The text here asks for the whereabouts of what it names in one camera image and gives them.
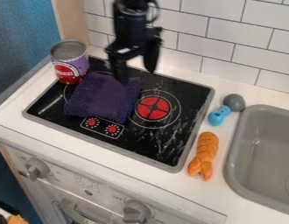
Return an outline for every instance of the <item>purple cloth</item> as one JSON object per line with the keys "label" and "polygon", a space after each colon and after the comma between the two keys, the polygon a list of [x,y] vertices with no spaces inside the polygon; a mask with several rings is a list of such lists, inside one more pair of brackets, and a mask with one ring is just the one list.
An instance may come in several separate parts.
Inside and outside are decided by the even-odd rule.
{"label": "purple cloth", "polygon": [[111,75],[90,73],[76,87],[64,113],[97,116],[123,124],[134,109],[141,86],[139,78],[129,78],[128,84],[123,85]]}

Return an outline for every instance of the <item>white knob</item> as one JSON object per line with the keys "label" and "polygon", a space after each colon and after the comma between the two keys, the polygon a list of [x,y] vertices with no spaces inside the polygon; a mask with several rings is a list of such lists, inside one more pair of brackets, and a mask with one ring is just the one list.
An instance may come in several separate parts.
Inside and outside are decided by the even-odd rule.
{"label": "white knob", "polygon": [[37,178],[44,179],[50,172],[50,168],[38,158],[29,159],[25,167],[29,172],[29,179],[35,181]]}

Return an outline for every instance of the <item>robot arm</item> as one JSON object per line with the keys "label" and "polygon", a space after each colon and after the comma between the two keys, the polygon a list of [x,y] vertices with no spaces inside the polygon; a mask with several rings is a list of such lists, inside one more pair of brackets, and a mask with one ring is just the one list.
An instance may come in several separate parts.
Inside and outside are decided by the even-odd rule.
{"label": "robot arm", "polygon": [[116,0],[113,3],[116,40],[106,47],[112,73],[123,84],[128,81],[127,60],[143,56],[144,67],[153,73],[161,46],[161,27],[149,27],[159,16],[147,20],[149,3],[159,6],[156,0]]}

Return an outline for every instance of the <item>gray sink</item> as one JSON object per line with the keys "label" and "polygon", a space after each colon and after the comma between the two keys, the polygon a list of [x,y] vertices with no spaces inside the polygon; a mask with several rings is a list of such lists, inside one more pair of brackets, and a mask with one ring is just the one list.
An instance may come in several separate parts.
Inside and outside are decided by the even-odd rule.
{"label": "gray sink", "polygon": [[247,200],[289,214],[288,110],[255,105],[241,114],[224,176]]}

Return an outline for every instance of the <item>gray toy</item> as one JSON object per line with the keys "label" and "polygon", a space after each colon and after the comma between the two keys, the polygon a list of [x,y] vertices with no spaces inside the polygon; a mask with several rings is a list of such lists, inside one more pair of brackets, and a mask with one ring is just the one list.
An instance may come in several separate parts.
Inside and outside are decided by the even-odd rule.
{"label": "gray toy", "polygon": [[238,112],[245,109],[244,98],[239,94],[229,94],[223,99],[223,104],[228,106],[232,111]]}

